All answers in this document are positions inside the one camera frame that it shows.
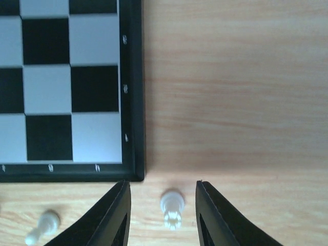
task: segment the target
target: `chess pawn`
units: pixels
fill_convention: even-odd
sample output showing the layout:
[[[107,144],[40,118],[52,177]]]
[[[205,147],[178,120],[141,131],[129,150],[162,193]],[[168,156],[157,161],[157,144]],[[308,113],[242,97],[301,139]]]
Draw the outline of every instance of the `chess pawn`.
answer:
[[[43,235],[54,234],[60,224],[60,219],[54,212],[45,212],[37,222],[37,228],[34,228],[25,238],[27,245],[36,244]]]
[[[180,193],[169,191],[160,200],[160,208],[164,213],[164,224],[171,231],[181,227],[181,213],[185,208],[185,202]]]

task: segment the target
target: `wooden table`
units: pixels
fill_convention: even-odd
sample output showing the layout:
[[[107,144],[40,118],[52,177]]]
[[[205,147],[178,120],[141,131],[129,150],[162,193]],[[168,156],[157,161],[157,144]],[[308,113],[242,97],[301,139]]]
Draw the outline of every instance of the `wooden table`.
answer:
[[[328,1],[145,0],[144,17],[148,173],[129,245],[199,245],[199,179],[281,243],[328,245]],[[64,230],[111,186],[0,185],[0,245],[24,245],[46,209]],[[176,232],[168,188],[187,203]]]

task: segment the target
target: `black frame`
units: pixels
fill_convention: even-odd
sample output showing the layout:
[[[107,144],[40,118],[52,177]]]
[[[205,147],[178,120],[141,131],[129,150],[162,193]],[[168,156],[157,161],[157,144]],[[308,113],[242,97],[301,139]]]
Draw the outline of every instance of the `black frame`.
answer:
[[[146,145],[141,0],[119,0],[119,24],[122,163],[0,164],[0,182],[144,180]]]

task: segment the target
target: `printed number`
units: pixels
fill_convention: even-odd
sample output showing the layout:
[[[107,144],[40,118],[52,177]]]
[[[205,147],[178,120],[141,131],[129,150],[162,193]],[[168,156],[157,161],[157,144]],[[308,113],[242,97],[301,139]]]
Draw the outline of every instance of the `printed number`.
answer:
[[[53,165],[52,165],[52,164],[49,164],[49,165],[48,165],[48,168],[49,168],[49,171],[50,171],[50,172],[53,172]]]
[[[125,44],[125,45],[128,44],[128,38],[126,35],[123,35],[122,40],[123,40],[123,44]]]
[[[127,94],[129,91],[128,91],[128,85],[123,85],[123,91],[125,94]]]

